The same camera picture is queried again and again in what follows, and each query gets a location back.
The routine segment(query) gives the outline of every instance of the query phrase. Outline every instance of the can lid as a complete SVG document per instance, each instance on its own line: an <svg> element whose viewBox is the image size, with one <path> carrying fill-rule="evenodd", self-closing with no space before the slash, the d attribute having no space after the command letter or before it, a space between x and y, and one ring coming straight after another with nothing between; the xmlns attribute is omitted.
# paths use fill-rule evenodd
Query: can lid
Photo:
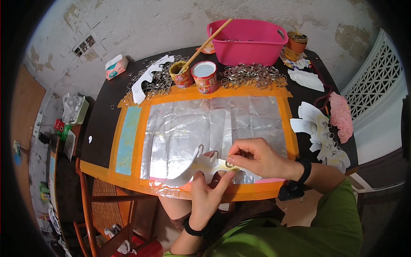
<svg viewBox="0 0 411 257"><path fill-rule="evenodd" d="M211 61L203 61L195 64L192 68L192 74L198 78L204 78L212 75L217 69L215 63Z"/></svg>

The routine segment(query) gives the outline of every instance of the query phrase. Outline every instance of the pencil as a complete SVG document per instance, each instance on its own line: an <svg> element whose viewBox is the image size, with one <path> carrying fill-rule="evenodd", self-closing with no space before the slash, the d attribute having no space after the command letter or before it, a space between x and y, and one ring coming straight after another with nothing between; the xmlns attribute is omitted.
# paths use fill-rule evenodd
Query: pencil
<svg viewBox="0 0 411 257"><path fill-rule="evenodd" d="M330 119L330 114L328 113L328 108L327 108L327 106L326 106L326 114L327 114L327 117Z"/></svg>

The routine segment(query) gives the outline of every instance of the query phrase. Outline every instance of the pink plastic basket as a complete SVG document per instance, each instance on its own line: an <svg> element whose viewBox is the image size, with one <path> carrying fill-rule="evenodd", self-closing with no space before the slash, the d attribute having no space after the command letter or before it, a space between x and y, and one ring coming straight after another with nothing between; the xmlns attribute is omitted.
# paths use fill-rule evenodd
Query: pink plastic basket
<svg viewBox="0 0 411 257"><path fill-rule="evenodd" d="M208 24L208 36L210 37L226 21L220 20ZM282 27L267 21L247 19L233 20L212 40L218 61L226 66L240 63L274 65L287 42L288 35Z"/></svg>

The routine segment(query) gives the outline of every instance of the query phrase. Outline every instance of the left hand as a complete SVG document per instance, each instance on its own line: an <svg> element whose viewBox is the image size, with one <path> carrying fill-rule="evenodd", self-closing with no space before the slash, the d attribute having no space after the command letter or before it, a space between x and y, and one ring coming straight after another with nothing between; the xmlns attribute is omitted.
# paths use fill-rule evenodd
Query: left hand
<svg viewBox="0 0 411 257"><path fill-rule="evenodd" d="M191 182L192 211L189 220L192 229L200 231L206 227L208 221L218 209L223 194L235 175L235 171L226 172L216 187L211 189L206 185L206 180L201 171L194 174Z"/></svg>

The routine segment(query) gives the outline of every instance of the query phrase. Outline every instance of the orange tape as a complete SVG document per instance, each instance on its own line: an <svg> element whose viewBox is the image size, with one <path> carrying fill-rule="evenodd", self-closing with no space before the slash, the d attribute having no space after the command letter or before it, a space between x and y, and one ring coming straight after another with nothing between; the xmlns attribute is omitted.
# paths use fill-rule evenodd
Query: orange tape
<svg viewBox="0 0 411 257"><path fill-rule="evenodd" d="M284 136L287 148L287 157L294 160L298 155L297 137L291 129L290 118L292 118L290 106L288 104L288 97L293 97L286 88L279 88L274 86L272 91L258 90L255 86L243 86L239 89L233 90L231 88L224 89L220 87L212 94L203 95L198 92L195 84L189 88L180 89L173 87L169 95L156 95L149 100L145 100L141 107L139 123L134 142L131 175L124 175L115 172L116 157L118 151L118 144L120 141L120 134L124 123L128 102L120 101L118 108L121 112L117 121L117 126L114 133L113 145L111 148L109 168L103 168L85 161L80 162L80 168L84 173L93 177L99 178L108 183L127 188L133 191L163 195L168 197L191 199L191 184L188 183L181 187L169 187L156 181L147 179L140 179L141 158L143 154L143 145L145 130L147 127L148 116L150 114L150 107L154 104L162 104L166 102L186 101L195 99L210 99L215 97L231 97L231 96L271 96L276 97L279 113L282 119L284 129ZM279 188L284 182L270 182L258 184L235 184L231 185L224 197L223 201L250 201L258 199L269 199L277 197Z"/></svg>

